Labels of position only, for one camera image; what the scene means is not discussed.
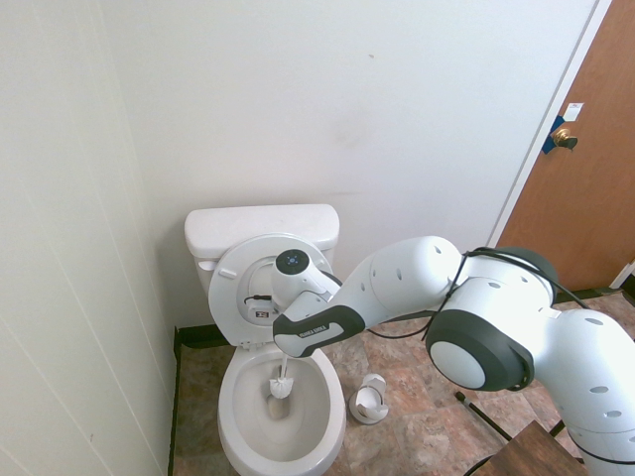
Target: white toilet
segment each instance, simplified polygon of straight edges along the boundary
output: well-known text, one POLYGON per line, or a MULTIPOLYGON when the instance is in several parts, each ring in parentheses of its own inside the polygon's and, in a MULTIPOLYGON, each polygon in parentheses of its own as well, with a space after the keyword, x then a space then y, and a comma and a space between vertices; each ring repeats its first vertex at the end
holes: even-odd
POLYGON ((270 296, 276 257, 300 249, 331 273, 339 220, 329 205, 275 205, 196 210, 186 238, 212 317, 236 351, 218 402, 223 449, 242 476, 323 474, 341 447, 345 402, 337 374, 319 349, 289 359, 294 378, 289 415, 273 419, 267 397, 283 353, 273 343, 277 314, 254 296, 270 296))

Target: brown tile floor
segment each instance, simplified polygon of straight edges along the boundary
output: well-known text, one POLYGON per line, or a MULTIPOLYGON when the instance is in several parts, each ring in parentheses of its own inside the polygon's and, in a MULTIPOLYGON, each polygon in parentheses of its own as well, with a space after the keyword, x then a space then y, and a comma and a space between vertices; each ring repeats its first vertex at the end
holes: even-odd
MULTIPOLYGON (((635 307, 622 294, 588 299, 591 308, 616 318, 635 337, 635 307)), ((558 308, 575 308, 574 303, 558 308)), ((420 328, 421 319, 388 323, 378 330, 401 334, 420 328)), ((183 348, 175 476, 237 474, 222 452, 217 429, 217 399, 233 347, 183 348)), ((388 383, 386 419, 365 426, 348 418, 344 444, 328 476, 461 476, 477 460, 495 453, 505 441, 472 411, 459 404, 458 389, 435 370, 417 337, 386 340, 363 332, 323 349, 348 399, 369 372, 388 383)), ((559 419, 549 394, 538 382, 520 393, 463 390, 515 435, 532 420, 551 428, 559 419)), ((564 431, 558 441, 576 448, 564 431)))

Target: baseboard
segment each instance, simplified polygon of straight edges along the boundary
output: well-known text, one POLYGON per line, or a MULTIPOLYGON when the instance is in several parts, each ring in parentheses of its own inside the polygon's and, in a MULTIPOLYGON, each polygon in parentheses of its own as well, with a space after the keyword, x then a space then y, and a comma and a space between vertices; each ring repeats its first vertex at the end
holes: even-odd
POLYGON ((177 357, 177 382, 175 384, 175 402, 172 406, 172 429, 170 430, 170 459, 168 460, 168 476, 175 470, 175 444, 177 439, 177 415, 179 413, 179 381, 181 380, 181 341, 179 331, 175 328, 175 356, 177 357))
POLYGON ((626 281, 622 283, 621 289, 632 298, 635 298, 635 276, 630 275, 626 278, 626 281))
MULTIPOLYGON (((578 299, 592 299, 592 298, 601 298, 604 296, 598 290, 581 290, 581 291, 573 291, 573 294, 578 299)), ((560 304, 562 302, 571 302, 574 300, 571 296, 566 293, 558 293, 556 295, 556 299, 554 303, 560 304)))
POLYGON ((229 345, 229 342, 223 337, 222 332, 218 330, 216 324, 182 327, 179 329, 178 339, 179 345, 184 345, 192 349, 206 349, 208 347, 229 345))

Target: toilet tank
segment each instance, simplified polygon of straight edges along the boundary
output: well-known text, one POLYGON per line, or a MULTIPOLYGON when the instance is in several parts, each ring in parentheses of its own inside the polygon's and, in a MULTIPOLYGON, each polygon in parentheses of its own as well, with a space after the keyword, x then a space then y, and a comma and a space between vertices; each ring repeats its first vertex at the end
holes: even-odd
POLYGON ((186 219, 186 241, 205 291, 218 260, 231 247, 267 233, 289 233, 313 243, 332 264, 339 217, 326 204, 208 208, 186 219))

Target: door handle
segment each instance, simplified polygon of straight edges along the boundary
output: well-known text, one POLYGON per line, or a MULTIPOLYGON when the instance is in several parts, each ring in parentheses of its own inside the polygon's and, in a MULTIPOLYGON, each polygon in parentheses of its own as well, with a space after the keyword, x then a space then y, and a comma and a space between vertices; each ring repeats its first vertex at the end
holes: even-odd
POLYGON ((558 132, 555 132, 552 138, 554 139, 554 144, 556 147, 566 147, 570 151, 577 145, 577 137, 571 135, 569 129, 561 129, 558 132))

